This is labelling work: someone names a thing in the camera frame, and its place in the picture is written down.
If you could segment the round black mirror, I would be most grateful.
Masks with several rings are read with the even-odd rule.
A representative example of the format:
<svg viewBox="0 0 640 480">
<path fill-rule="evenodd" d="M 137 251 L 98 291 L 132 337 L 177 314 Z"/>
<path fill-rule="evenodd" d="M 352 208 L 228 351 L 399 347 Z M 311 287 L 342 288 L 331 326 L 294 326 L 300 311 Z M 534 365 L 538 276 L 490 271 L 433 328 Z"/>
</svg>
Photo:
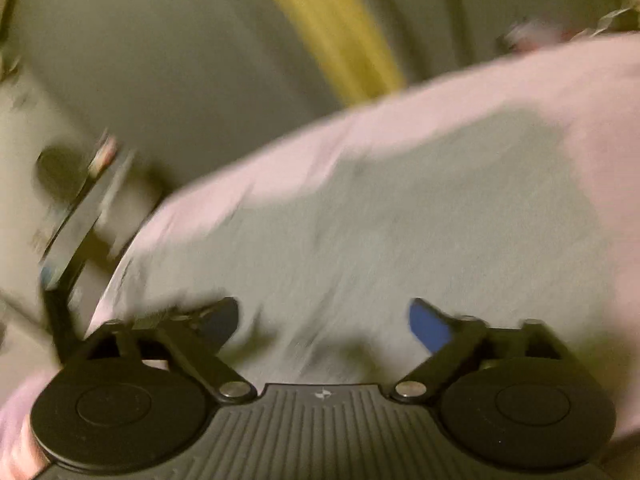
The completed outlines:
<svg viewBox="0 0 640 480">
<path fill-rule="evenodd" d="M 70 144 L 46 146 L 35 162 L 35 179 L 53 203 L 69 205 L 76 200 L 88 176 L 81 150 Z"/>
</svg>

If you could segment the grey vanity desk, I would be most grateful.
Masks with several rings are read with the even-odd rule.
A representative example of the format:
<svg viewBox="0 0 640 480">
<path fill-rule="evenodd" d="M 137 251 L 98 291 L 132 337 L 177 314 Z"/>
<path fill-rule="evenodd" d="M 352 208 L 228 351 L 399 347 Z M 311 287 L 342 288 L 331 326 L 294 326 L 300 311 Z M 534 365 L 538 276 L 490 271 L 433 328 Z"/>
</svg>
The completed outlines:
<svg viewBox="0 0 640 480">
<path fill-rule="evenodd" d="M 65 362 L 81 344 L 70 298 L 89 261 L 114 272 L 120 255 L 157 202 L 133 152 L 118 155 L 70 207 L 40 260 L 40 297 L 56 356 Z"/>
</svg>

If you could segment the grey knit pants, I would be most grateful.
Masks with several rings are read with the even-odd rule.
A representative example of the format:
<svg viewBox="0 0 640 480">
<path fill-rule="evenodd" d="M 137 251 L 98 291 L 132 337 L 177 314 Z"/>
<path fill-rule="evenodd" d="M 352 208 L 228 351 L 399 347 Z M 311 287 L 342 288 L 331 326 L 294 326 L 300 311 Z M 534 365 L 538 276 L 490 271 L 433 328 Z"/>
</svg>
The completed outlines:
<svg viewBox="0 0 640 480">
<path fill-rule="evenodd" d="M 505 110 L 411 151 L 337 166 L 321 188 L 243 206 L 132 257 L 114 313 L 232 296 L 224 362 L 267 382 L 390 382 L 425 358 L 423 298 L 498 327 L 546 322 L 583 359 L 608 338 L 606 239 L 559 130 Z"/>
</svg>

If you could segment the grey curtain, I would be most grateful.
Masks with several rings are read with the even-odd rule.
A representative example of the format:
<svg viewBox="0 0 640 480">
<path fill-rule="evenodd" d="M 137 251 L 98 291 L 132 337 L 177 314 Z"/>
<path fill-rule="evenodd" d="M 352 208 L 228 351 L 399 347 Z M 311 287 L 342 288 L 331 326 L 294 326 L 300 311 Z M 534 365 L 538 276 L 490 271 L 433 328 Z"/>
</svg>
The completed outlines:
<svg viewBox="0 0 640 480">
<path fill-rule="evenodd" d="M 8 49 L 81 123 L 186 183 L 344 108 L 622 0 L 14 0 Z"/>
</svg>

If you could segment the red blue clutter bag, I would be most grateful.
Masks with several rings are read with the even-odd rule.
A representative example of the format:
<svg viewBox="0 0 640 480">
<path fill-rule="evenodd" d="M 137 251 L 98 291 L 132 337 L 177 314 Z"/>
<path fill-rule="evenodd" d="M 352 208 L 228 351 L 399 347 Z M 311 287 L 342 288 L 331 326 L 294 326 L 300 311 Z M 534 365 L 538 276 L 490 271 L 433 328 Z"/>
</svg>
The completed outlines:
<svg viewBox="0 0 640 480">
<path fill-rule="evenodd" d="M 562 44 L 566 29 L 558 24 L 526 18 L 513 24 L 501 37 L 500 44 L 509 52 L 533 52 Z"/>
</svg>

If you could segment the pink bed sheet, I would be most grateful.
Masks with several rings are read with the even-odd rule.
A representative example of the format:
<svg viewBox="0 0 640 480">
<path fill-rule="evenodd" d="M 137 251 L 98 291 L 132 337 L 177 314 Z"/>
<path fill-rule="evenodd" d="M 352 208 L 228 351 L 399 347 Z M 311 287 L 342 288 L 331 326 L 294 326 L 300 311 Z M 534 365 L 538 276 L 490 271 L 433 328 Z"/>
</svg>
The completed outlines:
<svg viewBox="0 0 640 480">
<path fill-rule="evenodd" d="M 559 130 L 604 231 L 612 299 L 608 338 L 591 359 L 538 318 L 498 327 L 441 310 L 457 320 L 452 341 L 435 354 L 419 341 L 425 358 L 390 382 L 258 386 L 221 356 L 241 310 L 220 350 L 196 331 L 201 310 L 232 296 L 115 315 L 132 257 L 213 231 L 240 207 L 317 191 L 342 162 L 390 158 L 505 110 Z M 465 70 L 293 133 L 183 188 L 136 235 L 78 335 L 65 362 L 2 408 L 3 478 L 637 478 L 638 36 Z"/>
</svg>

